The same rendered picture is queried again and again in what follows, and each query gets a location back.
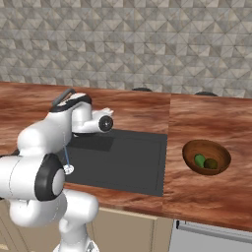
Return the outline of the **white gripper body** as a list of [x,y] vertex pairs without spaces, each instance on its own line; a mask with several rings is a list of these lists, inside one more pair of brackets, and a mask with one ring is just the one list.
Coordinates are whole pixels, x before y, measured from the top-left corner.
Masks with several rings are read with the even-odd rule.
[[112,116],[112,114],[113,114],[113,110],[111,110],[110,108],[107,107],[107,108],[104,108],[101,110],[94,110],[93,111],[93,118],[101,117],[104,115]]

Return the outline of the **grey sink faucet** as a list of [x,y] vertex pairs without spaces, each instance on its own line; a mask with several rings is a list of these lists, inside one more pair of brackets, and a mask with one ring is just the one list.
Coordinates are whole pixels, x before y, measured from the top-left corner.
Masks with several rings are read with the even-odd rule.
[[73,94],[75,94],[76,93],[76,91],[74,90],[74,89],[67,89],[66,91],[64,91],[60,96],[58,96],[55,100],[53,100],[52,101],[52,106],[56,106],[56,105],[58,105],[61,101],[63,101],[63,99],[67,96],[67,95],[69,95],[69,94],[71,94],[71,95],[73,95]]

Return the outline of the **dark grey sink basin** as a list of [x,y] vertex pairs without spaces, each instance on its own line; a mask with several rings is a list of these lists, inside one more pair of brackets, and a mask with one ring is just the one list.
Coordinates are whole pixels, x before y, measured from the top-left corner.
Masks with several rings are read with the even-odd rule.
[[113,129],[73,137],[57,155],[74,166],[70,183],[160,197],[166,145],[165,134]]

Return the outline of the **brown wooden bowl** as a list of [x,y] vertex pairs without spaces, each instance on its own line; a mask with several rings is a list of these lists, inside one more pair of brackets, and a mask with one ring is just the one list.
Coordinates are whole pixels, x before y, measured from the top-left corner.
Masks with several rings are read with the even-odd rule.
[[[201,155],[205,159],[211,158],[217,162],[216,168],[205,168],[203,164],[195,162],[195,156]],[[202,175],[217,175],[225,171],[230,163],[231,156],[222,145],[209,140],[191,140],[182,149],[182,156],[187,166]]]

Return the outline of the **green avocado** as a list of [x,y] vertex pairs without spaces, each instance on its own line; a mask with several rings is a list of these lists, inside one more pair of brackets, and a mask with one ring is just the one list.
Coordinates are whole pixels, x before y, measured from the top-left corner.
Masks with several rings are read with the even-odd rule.
[[197,154],[195,155],[194,157],[194,161],[195,163],[199,166],[199,167],[203,167],[204,166],[204,163],[205,163],[205,157],[201,154]]

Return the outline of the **dark olive avocado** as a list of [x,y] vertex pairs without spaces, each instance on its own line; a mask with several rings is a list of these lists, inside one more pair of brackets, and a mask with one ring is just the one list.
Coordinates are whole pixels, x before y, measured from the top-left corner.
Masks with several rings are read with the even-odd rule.
[[217,169],[218,168],[218,162],[213,158],[207,158],[204,161],[204,168]]

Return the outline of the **beige cupboard door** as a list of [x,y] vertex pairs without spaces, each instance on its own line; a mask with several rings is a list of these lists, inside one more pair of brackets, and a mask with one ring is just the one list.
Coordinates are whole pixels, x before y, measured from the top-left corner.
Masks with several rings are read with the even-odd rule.
[[8,217],[4,200],[0,201],[0,252],[20,252],[18,235]]
[[90,223],[99,252],[153,252],[156,218],[132,212],[99,208]]
[[153,241],[153,252],[168,252],[173,219],[158,217],[155,220],[155,232]]

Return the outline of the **silver dishwasher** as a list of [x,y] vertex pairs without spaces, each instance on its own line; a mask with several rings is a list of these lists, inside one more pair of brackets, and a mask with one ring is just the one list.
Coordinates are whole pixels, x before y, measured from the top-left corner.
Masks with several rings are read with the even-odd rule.
[[252,252],[252,244],[211,237],[176,228],[173,222],[169,252]]

